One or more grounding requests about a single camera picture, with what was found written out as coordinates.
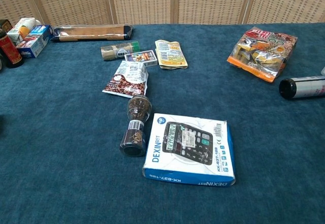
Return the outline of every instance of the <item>calculator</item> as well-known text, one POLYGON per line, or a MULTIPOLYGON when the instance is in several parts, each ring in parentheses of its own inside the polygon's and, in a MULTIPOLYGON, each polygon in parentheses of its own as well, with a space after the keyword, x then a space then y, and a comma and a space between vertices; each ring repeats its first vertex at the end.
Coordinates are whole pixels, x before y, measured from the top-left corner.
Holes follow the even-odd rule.
POLYGON ((211 165, 213 137, 211 133, 188 124, 168 122, 164 132, 162 150, 194 162, 211 165))

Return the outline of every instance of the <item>red label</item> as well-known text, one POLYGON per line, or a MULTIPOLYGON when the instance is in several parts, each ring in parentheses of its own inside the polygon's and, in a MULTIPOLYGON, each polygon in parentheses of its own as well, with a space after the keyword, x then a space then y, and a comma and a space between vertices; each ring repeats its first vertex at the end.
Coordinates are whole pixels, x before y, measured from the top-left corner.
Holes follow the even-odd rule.
POLYGON ((16 64, 21 61, 22 57, 8 35, 0 39, 0 48, 4 51, 12 64, 16 64))

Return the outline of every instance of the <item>blue and white box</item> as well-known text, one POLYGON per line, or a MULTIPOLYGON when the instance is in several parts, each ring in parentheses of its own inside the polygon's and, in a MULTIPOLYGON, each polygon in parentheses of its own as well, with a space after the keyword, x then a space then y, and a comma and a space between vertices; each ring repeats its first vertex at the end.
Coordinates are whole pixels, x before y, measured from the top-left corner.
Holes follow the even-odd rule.
POLYGON ((226 187, 235 183, 234 168, 226 121, 154 115, 143 166, 146 178, 226 187))
POLYGON ((17 49, 24 58, 36 58, 53 36, 50 25, 38 25, 17 45, 17 49))

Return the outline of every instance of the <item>pepper grinder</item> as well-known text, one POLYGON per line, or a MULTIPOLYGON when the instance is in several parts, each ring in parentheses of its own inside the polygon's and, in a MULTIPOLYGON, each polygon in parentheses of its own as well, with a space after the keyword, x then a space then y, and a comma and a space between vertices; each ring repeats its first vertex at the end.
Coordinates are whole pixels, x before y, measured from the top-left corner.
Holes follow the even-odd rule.
POLYGON ((127 115, 130 121, 120 144, 120 150, 125 155, 139 157, 146 153, 147 145, 143 129, 151 110, 152 105, 144 95, 136 95, 129 100, 127 115))

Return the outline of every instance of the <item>wicker panel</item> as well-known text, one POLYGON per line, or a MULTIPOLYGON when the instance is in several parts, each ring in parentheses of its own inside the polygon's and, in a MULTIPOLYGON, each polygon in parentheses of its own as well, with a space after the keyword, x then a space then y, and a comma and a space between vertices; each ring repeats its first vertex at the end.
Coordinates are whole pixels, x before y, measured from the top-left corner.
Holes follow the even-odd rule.
POLYGON ((325 0, 254 0, 248 23, 320 22, 325 0))
POLYGON ((27 0, 0 0, 0 19, 9 19, 14 26, 23 17, 33 17, 27 0))
POLYGON ((109 24, 105 0, 40 0, 51 25, 109 24))
POLYGON ((244 0, 179 0, 178 22, 236 24, 244 0))
POLYGON ((114 0, 118 23, 169 23, 171 0, 114 0))

